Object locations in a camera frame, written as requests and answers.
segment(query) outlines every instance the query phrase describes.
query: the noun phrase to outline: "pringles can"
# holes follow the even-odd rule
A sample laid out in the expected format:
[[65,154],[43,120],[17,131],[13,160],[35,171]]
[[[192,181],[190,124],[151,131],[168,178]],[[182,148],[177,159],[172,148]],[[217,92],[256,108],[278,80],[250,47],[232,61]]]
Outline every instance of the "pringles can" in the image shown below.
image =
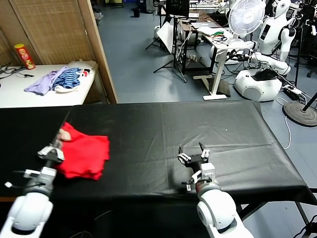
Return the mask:
[[26,68],[27,69],[34,69],[35,68],[35,64],[34,64],[32,58],[31,58],[31,56],[29,55],[26,47],[24,46],[24,44],[17,44],[14,47],[16,48],[16,51],[20,55],[20,58],[23,60],[24,65],[26,66]]

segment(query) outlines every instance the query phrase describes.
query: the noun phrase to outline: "gray floor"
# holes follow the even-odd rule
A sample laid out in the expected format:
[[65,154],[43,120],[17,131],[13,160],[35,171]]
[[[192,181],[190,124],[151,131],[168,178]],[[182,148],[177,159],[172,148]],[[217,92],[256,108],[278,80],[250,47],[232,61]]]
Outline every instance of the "gray floor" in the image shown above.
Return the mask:
[[[182,83],[175,70],[163,69],[153,74],[171,56],[157,47],[146,46],[153,40],[153,29],[159,24],[159,17],[155,19],[151,14],[142,14],[140,18],[132,18],[131,8],[134,4],[125,4],[125,8],[100,7],[104,14],[103,22],[99,26],[100,36],[104,45],[110,72],[120,103],[147,102],[178,102],[202,101],[207,95],[202,82],[189,77],[188,83]],[[199,46],[197,52],[190,52],[203,57],[205,63],[210,63],[210,46]],[[303,92],[312,96],[317,90],[317,76],[306,78],[308,70],[300,68],[299,84]],[[288,75],[294,80],[295,69]],[[226,79],[233,83],[234,76]],[[230,89],[231,98],[241,97]],[[279,95],[288,99],[283,93]],[[277,102],[261,103],[262,113],[267,124],[275,136],[286,147],[288,131]],[[305,128],[289,121],[292,143],[286,153],[298,169],[309,187],[317,187],[317,128]],[[310,219],[317,214],[317,207],[304,205],[305,212]],[[245,222],[247,228],[255,238],[291,238],[304,225],[294,202],[272,202],[260,209]]]

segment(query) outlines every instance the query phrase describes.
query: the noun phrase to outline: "black tablecloth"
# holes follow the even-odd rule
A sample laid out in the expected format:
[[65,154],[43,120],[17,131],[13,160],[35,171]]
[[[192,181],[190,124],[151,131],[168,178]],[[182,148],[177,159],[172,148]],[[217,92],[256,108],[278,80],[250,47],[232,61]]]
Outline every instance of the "black tablecloth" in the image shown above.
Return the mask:
[[[13,133],[0,152],[0,182],[9,179],[12,170],[39,166],[34,155],[49,138],[53,139],[68,108],[29,110],[29,117],[27,109],[0,110],[1,115],[19,117],[14,122],[1,118],[8,127],[4,131],[13,128]],[[107,135],[110,160],[99,181],[57,178],[52,199],[197,199],[181,185],[192,171],[180,164],[176,156],[179,145],[188,155],[200,153],[198,142],[202,142],[211,150],[210,159],[222,190],[236,202],[316,204],[260,110],[250,101],[82,105],[71,109],[67,121],[85,134]],[[0,196],[11,195],[17,195],[16,191],[0,188]]]

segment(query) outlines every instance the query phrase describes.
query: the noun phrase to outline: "red cloth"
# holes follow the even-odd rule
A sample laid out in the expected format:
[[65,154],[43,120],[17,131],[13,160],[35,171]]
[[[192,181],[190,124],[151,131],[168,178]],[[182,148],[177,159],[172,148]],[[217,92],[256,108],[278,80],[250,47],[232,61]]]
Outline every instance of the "red cloth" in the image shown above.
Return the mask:
[[57,170],[71,179],[75,177],[98,180],[102,176],[104,163],[109,159],[107,136],[85,135],[65,123],[63,130],[69,132],[70,141],[64,141],[62,151],[65,160]]

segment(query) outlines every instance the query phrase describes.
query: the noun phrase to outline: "wooden partition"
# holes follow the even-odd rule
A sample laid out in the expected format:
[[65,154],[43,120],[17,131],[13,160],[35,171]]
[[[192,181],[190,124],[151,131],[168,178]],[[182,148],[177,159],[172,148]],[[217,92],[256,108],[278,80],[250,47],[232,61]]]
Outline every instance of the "wooden partition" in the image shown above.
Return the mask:
[[[18,43],[27,46],[35,64],[94,60],[104,93],[117,102],[90,0],[1,0],[0,30],[0,62]],[[88,98],[96,94],[92,87]]]

